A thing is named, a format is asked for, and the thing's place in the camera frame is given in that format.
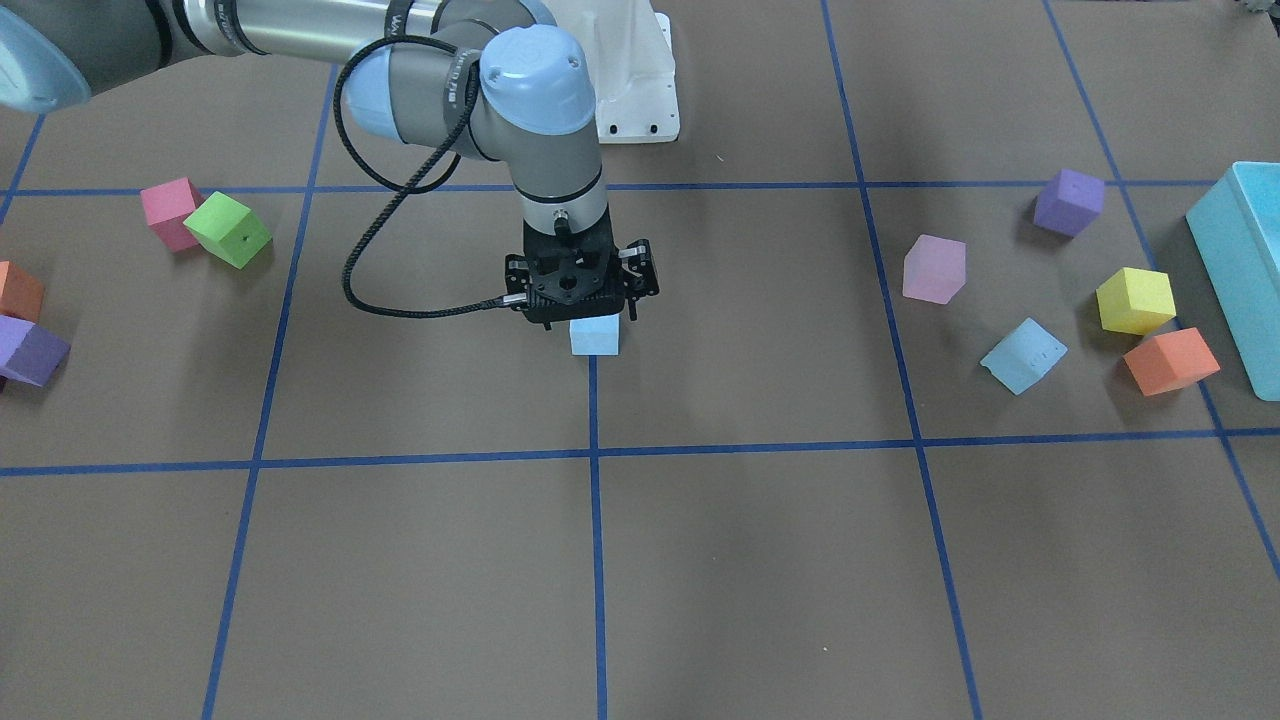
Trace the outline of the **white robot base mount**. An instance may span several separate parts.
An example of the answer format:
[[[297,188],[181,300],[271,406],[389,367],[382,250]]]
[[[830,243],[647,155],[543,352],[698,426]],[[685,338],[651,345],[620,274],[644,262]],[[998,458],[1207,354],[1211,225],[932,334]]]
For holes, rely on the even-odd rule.
[[[609,3],[595,26],[602,143],[671,143],[681,132],[669,18],[649,1]]]

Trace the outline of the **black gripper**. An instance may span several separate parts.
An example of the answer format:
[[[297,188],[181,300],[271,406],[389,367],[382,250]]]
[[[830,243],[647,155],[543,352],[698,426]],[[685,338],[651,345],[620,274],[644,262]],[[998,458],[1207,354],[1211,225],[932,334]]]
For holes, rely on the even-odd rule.
[[[525,222],[521,233],[524,251],[506,256],[504,305],[535,325],[620,313],[634,320],[637,302],[660,292],[652,243],[618,249],[609,222],[549,233]]]

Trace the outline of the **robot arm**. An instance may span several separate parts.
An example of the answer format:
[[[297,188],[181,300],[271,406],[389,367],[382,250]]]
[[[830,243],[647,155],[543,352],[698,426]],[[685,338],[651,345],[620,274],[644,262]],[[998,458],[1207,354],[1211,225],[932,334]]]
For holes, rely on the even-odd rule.
[[[540,1],[5,1],[3,105],[47,114],[197,56],[287,56],[338,69],[332,118],[352,161],[392,199],[340,272],[362,313],[443,319],[508,307],[550,327],[626,313],[659,293],[646,240],[613,236],[588,50]],[[506,165],[522,252],[502,296],[384,307],[355,291],[358,260],[443,158]]]

